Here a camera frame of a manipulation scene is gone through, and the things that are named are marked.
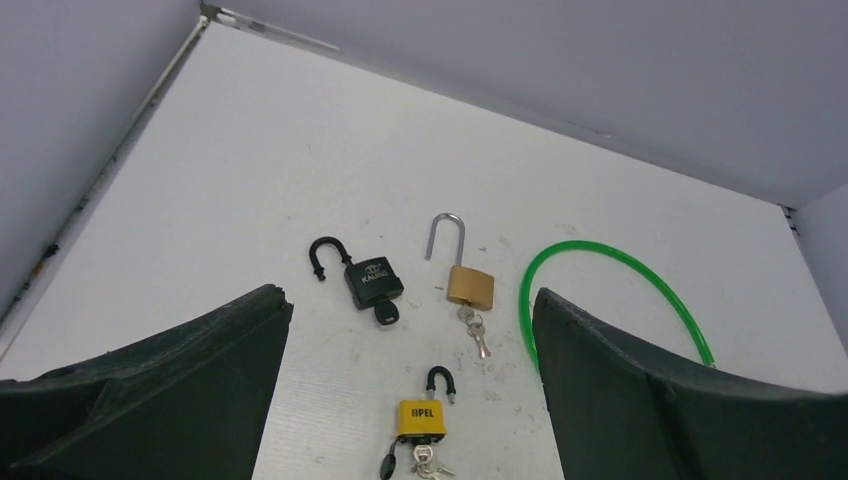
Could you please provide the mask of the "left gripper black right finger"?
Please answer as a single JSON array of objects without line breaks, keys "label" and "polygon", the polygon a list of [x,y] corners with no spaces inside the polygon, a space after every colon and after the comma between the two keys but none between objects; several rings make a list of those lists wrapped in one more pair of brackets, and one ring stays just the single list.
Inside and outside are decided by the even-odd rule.
[{"label": "left gripper black right finger", "polygon": [[843,479],[847,398],[708,367],[549,289],[539,371],[568,479]]}]

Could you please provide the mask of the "silver key bunch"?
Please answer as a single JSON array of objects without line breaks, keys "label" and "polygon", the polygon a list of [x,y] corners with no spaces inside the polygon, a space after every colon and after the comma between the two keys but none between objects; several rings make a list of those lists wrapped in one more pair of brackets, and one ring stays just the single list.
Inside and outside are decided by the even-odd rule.
[{"label": "silver key bunch", "polygon": [[444,466],[435,455],[430,445],[416,445],[412,451],[413,467],[411,471],[422,479],[439,480],[451,479],[456,474]]}]

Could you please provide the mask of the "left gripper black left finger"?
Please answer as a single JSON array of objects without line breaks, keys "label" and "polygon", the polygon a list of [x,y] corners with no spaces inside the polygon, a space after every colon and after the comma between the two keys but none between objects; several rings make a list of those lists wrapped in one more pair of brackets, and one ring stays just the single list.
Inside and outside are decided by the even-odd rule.
[{"label": "left gripper black left finger", "polygon": [[293,307],[266,284],[194,320],[1,384],[5,479],[248,479]]}]

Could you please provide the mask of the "brass padlock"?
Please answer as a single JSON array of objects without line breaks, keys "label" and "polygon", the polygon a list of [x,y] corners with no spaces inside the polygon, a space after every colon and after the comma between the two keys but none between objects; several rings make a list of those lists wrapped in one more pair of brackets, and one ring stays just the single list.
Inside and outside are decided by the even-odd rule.
[{"label": "brass padlock", "polygon": [[457,227],[457,247],[454,262],[449,274],[449,285],[446,298],[456,304],[464,305],[481,311],[490,311],[494,307],[495,278],[485,272],[463,265],[466,226],[464,221],[454,213],[439,213],[431,221],[428,233],[425,259],[433,255],[438,225],[442,221],[450,221]]}]

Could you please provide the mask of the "yellow black padlock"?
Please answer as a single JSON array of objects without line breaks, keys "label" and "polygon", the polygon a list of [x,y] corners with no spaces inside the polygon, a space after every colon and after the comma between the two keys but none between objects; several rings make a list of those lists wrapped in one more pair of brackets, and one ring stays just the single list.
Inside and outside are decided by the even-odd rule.
[{"label": "yellow black padlock", "polygon": [[399,402],[396,432],[399,443],[431,445],[447,435],[443,403],[435,398],[438,377],[444,380],[448,404],[455,404],[457,389],[453,374],[444,366],[431,367],[426,376],[425,397]]}]

